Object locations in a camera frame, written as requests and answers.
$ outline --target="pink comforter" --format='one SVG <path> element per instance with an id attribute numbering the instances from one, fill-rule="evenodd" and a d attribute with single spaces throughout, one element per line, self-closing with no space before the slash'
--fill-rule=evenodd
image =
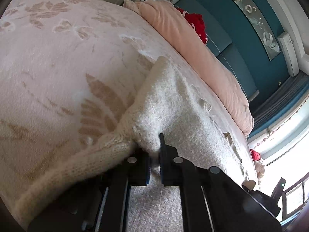
<path id="1" fill-rule="evenodd" d="M 253 129 L 249 103 L 235 76 L 203 44 L 174 5 L 165 0 L 125 1 L 124 7 L 142 16 L 190 64 L 217 94 L 244 135 Z"/>

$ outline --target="metal rivet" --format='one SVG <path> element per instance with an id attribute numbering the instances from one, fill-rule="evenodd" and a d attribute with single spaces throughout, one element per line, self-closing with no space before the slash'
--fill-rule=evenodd
<path id="1" fill-rule="evenodd" d="M 173 161 L 174 161 L 175 163 L 182 163 L 182 162 L 183 162 L 183 158 L 181 158 L 181 157 L 175 157 L 175 158 L 173 159 Z"/>
<path id="2" fill-rule="evenodd" d="M 135 158 L 135 157 L 129 157 L 127 161 L 128 161 L 129 163 L 135 163 L 135 162 L 137 162 L 137 158 Z"/>
<path id="3" fill-rule="evenodd" d="M 218 167 L 211 167 L 209 168 L 209 171 L 211 173 L 220 173 L 220 169 Z"/>

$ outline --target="teal wall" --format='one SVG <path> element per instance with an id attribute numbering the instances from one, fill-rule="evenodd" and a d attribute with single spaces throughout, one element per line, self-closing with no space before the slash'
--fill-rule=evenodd
<path id="1" fill-rule="evenodd" d="M 254 28 L 232 0 L 197 1 L 218 20 L 247 64 L 260 91 L 259 96 L 250 104 L 251 110 L 254 110 L 278 89 L 279 81 L 283 83 L 289 77 L 283 53 L 269 61 Z M 283 32 L 283 28 L 271 6 L 266 0 L 253 1 L 263 13 L 274 35 L 278 37 Z"/>

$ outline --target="upholstered headboard cushion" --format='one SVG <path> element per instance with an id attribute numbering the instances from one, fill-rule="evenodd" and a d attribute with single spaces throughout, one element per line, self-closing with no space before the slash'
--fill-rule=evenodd
<path id="1" fill-rule="evenodd" d="M 189 13 L 203 16 L 208 37 L 207 47 L 237 78 L 243 92 L 249 98 L 255 91 L 256 85 L 241 54 L 233 44 L 232 39 L 221 27 L 218 21 L 196 0 L 180 0 L 178 6 Z"/>

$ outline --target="air conditioner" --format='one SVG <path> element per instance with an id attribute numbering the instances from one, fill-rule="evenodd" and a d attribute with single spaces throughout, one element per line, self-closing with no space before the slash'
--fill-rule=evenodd
<path id="1" fill-rule="evenodd" d="M 299 67 L 293 43 L 289 34 L 283 32 L 280 36 L 278 36 L 278 42 L 281 46 L 289 74 L 291 77 L 294 77 L 299 73 Z"/>

